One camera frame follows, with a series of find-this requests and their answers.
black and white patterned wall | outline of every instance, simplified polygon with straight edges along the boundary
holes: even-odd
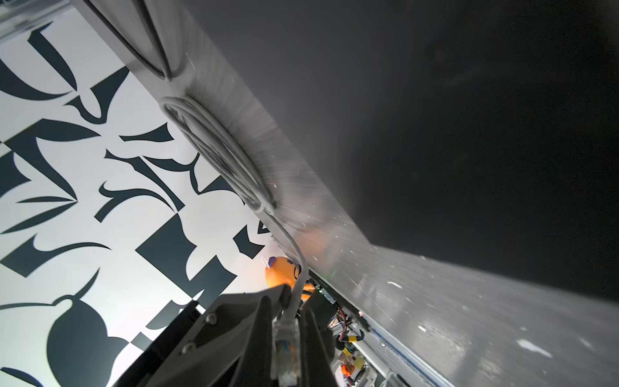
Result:
[[[75,10],[0,46],[0,385],[105,387],[269,231]]]

red wire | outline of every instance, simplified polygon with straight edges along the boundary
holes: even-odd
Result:
[[[344,312],[342,311],[340,307],[337,307],[337,310],[340,311],[340,314],[342,315],[344,319],[344,329],[342,330],[342,334],[340,335],[340,338],[338,339],[338,340],[342,340],[342,337],[344,337],[344,333],[346,332],[346,316],[344,315]]]

orange plush toy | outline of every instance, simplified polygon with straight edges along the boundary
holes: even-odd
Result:
[[[276,287],[286,284],[291,288],[295,285],[299,276],[299,267],[286,257],[270,257],[268,261],[264,259],[265,264],[264,277],[267,280],[269,287]],[[311,293],[314,291],[314,285],[305,284],[303,287],[303,295],[301,299],[307,301]]]

brushed metal surface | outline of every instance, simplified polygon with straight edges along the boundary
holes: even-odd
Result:
[[[80,0],[74,5],[155,98],[188,94],[228,128],[310,267],[454,386],[617,385],[618,305],[372,246],[177,2],[147,1],[172,82],[145,70]],[[119,30],[145,37],[129,4],[105,7]],[[148,55],[146,40],[135,39]]]

gray cable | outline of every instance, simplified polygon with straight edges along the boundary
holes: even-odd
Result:
[[[264,212],[292,245],[301,265],[301,273],[292,288],[291,300],[282,314],[282,320],[294,320],[310,270],[295,240],[274,217],[273,197],[258,170],[217,118],[191,97],[165,97],[159,101],[159,107],[249,208],[257,213]]]

